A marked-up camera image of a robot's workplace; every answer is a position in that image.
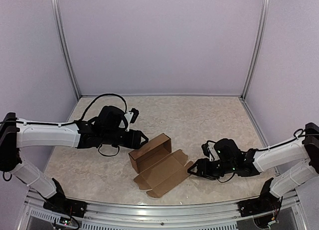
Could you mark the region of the brown cardboard box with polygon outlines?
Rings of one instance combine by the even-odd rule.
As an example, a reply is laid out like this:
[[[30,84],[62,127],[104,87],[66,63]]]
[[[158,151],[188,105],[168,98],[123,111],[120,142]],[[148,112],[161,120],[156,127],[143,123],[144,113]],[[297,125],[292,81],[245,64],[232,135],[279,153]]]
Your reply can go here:
[[[151,198],[159,199],[190,176],[193,161],[181,149],[172,151],[171,138],[162,133],[129,152],[134,182]]]

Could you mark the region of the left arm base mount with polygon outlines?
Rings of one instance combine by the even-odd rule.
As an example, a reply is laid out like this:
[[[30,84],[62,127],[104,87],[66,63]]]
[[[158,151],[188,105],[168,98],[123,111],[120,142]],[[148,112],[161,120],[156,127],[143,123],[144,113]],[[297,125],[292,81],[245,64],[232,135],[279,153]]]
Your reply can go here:
[[[88,204],[84,201],[66,198],[60,183],[54,178],[52,180],[56,186],[56,193],[45,199],[43,207],[53,212],[83,218]]]

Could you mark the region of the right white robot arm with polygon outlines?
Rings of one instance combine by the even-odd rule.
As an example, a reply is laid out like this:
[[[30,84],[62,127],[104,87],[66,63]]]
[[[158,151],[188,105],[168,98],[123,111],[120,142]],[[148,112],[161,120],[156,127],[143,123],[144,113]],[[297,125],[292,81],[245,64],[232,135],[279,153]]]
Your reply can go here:
[[[297,164],[263,185],[255,208],[265,212],[285,193],[319,175],[319,127],[307,123],[293,137],[264,149],[241,151],[234,140],[208,140],[202,145],[205,158],[198,159],[187,172],[209,180],[219,180],[226,174],[252,177],[289,162]]]

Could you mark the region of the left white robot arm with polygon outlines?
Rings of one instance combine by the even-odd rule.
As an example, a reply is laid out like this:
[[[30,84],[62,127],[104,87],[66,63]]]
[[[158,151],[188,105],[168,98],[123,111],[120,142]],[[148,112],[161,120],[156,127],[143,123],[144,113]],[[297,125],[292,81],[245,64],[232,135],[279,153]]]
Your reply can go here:
[[[135,123],[139,111],[124,112],[115,106],[104,106],[98,116],[90,120],[68,123],[27,121],[8,113],[0,124],[0,170],[16,176],[35,189],[57,211],[63,213],[70,207],[65,193],[55,179],[48,178],[35,165],[20,156],[22,148],[34,146],[64,146],[76,149],[99,149],[110,145],[119,149],[139,149],[149,139],[130,125]]]

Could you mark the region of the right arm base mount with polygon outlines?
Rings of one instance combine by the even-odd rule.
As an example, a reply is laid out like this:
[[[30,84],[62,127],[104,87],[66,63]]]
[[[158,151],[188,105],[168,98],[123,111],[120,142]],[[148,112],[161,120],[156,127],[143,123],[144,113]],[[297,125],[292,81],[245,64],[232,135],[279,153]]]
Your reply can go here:
[[[282,198],[275,197],[270,193],[270,185],[273,179],[270,178],[264,183],[257,198],[243,200],[238,203],[241,217],[257,215],[281,208]]]

